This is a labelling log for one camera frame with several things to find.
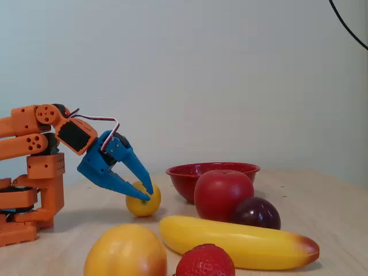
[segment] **yellow banana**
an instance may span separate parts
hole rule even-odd
[[[315,241],[295,233],[195,217],[165,217],[159,230],[166,246],[179,254],[211,243],[224,249],[239,269],[294,269],[314,262],[320,252]]]

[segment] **strawberry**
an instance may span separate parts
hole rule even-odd
[[[203,244],[183,255],[176,276],[235,276],[235,267],[225,250]]]

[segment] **bowl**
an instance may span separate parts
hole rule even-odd
[[[190,203],[194,203],[194,188],[197,180],[202,174],[212,170],[240,171],[253,182],[260,167],[254,164],[234,162],[195,163],[168,168],[166,173],[171,177],[172,184],[178,193]]]

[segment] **plum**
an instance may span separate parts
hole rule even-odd
[[[238,204],[231,222],[277,230],[281,229],[280,215],[275,206],[259,197],[251,197]]]

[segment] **red and white wire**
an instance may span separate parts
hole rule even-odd
[[[70,113],[69,118],[75,118],[75,117],[82,117],[88,120],[95,120],[95,121],[115,121],[116,125],[113,128],[113,130],[110,132],[109,136],[106,138],[106,140],[104,141],[104,143],[101,146],[101,151],[104,152],[105,148],[108,146],[109,142],[111,141],[112,137],[114,136],[114,134],[117,132],[120,123],[113,117],[96,117],[96,116],[85,116],[85,115],[80,115],[78,114],[80,111],[80,108],[78,108],[77,110],[73,111],[72,113]]]

